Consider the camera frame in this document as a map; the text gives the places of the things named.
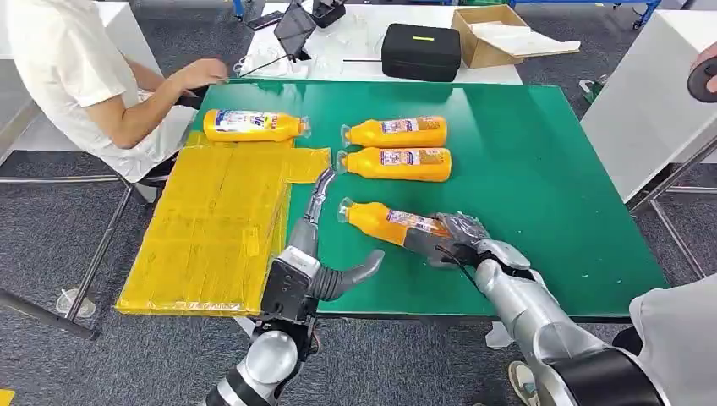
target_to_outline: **black case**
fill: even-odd
[[[386,76],[450,82],[461,67],[461,36],[450,28],[391,24],[381,47]]]

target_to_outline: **bottle label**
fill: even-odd
[[[381,165],[437,165],[443,163],[439,148],[381,150]]]
[[[410,133],[419,130],[419,122],[415,118],[381,122],[383,134]]]
[[[444,237],[450,236],[446,229],[433,218],[417,216],[415,214],[406,213],[405,211],[389,210],[386,220],[409,228],[416,228],[426,233]]]
[[[220,110],[214,126],[217,131],[248,133],[261,129],[275,129],[279,115],[273,112],[242,112]]]
[[[424,129],[437,129],[441,126],[438,117],[404,118],[381,122],[383,134],[411,133]]]

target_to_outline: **plastic bottle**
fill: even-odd
[[[339,205],[338,221],[353,224],[371,237],[424,254],[451,238],[434,218],[391,210],[378,202],[354,203],[348,197]]]
[[[212,141],[284,141],[311,135],[308,117],[283,112],[210,110],[204,116],[204,132]]]
[[[357,173],[364,178],[443,182],[451,176],[451,152],[446,148],[364,148],[337,153],[337,172]]]
[[[443,117],[402,118],[400,120],[368,120],[354,127],[341,127],[343,146],[351,144],[379,148],[409,146],[444,146],[448,125]]]

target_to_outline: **bottle nozzle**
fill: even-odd
[[[348,212],[353,206],[353,200],[348,197],[344,197],[341,203],[338,205],[337,220],[338,222],[348,222]]]
[[[343,145],[344,148],[351,145],[351,140],[348,138],[348,135],[351,134],[351,127],[347,126],[346,124],[341,126],[341,145]]]
[[[311,136],[311,122],[309,117],[301,117],[298,120],[298,136],[309,138]]]
[[[348,172],[347,159],[348,154],[344,150],[337,152],[336,170],[339,175]]]

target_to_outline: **green table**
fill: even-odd
[[[339,223],[337,208],[346,196],[416,214],[477,216],[493,238],[532,261],[563,309],[578,319],[624,319],[632,298],[667,287],[558,87],[247,80],[212,87],[198,117],[210,108],[310,116],[313,134],[297,146],[329,146],[334,155],[341,149],[342,124],[446,117],[453,155],[447,182],[347,173],[330,186],[319,227],[321,261],[343,269],[375,248],[386,258],[369,281],[322,303],[323,313],[495,316],[460,271],[426,266],[418,255]],[[201,130],[200,120],[194,129]],[[289,228],[303,214],[310,191],[310,185],[293,186]]]

